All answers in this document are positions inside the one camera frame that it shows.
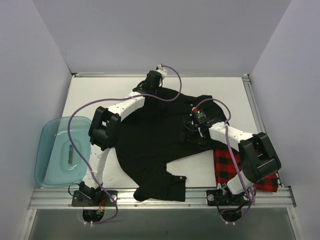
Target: black garment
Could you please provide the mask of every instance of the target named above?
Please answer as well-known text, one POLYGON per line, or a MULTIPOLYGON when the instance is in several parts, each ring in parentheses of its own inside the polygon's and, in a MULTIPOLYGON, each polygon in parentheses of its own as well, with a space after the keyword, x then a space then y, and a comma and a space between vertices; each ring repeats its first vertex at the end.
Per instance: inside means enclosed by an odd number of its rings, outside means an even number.
MULTIPOLYGON (((172 99, 177 91, 160 88, 157 95, 172 99)), ((115 145, 121 168, 139 185, 134 198, 185 201, 186 177, 167 172, 167 163, 206 151, 194 143, 179 143, 183 119, 193 106, 212 96, 180 96, 172 102, 147 98, 144 107, 123 120, 115 145)), ((226 120, 222 109, 213 101, 201 104, 208 117, 226 120)), ((212 148, 225 148, 214 141, 212 148)))

